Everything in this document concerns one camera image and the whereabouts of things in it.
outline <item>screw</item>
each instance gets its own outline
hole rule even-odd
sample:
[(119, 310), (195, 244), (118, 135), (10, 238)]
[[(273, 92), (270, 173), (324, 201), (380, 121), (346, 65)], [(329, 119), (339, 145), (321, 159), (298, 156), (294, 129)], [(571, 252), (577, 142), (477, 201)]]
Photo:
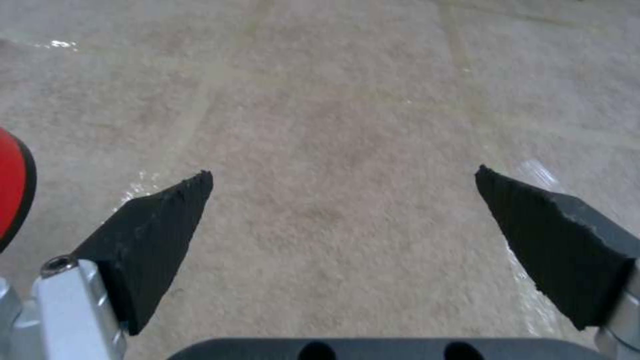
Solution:
[(61, 255), (47, 261), (40, 269), (43, 279), (58, 275), (78, 266), (78, 260), (73, 255)]

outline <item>black rim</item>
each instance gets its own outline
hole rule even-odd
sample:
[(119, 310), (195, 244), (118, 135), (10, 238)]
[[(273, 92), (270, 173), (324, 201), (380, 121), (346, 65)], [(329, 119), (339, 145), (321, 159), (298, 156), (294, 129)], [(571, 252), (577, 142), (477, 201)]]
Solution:
[(12, 138), (18, 144), (20, 152), (22, 153), (22, 159), (24, 160), (25, 184), (22, 194), (22, 201), (20, 202), (18, 212), (16, 212), (11, 225), (9, 225), (9, 228), (0, 239), (0, 253), (5, 250), (9, 243), (13, 240), (15, 234), (18, 233), (20, 226), (22, 226), (24, 219), (27, 217), (27, 214), (31, 209), (31, 203), (33, 202), (33, 197), (36, 193), (36, 163), (35, 161), (33, 161), (31, 151), (29, 151), (29, 148), (24, 145), (22, 141), (20, 141), (20, 139), (16, 138), (13, 135)]

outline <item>floor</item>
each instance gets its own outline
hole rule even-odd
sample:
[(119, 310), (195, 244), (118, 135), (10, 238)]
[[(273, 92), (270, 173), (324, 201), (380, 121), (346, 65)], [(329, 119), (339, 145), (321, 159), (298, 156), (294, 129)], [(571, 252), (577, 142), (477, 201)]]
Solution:
[(214, 195), (129, 359), (223, 336), (547, 336), (481, 163), (640, 234), (637, 0), (4, 0), (0, 124), (38, 192), (28, 294), (121, 203)]

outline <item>black wedge-shaped pad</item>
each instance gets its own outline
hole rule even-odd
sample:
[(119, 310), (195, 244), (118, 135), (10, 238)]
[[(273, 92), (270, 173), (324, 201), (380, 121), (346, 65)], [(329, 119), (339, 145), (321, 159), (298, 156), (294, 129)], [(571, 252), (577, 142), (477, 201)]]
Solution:
[(476, 185), (536, 287), (578, 330), (603, 325), (640, 256), (640, 241), (576, 197), (484, 165)]
[(114, 312), (137, 335), (154, 314), (187, 253), (213, 188), (202, 171), (124, 204), (74, 252), (100, 269)]

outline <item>red object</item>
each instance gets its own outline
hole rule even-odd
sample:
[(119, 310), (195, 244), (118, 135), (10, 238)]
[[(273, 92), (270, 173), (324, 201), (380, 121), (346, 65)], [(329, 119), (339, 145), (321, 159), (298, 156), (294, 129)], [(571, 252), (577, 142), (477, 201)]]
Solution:
[(0, 128), (0, 252), (11, 242), (31, 208), (36, 171), (29, 149)]

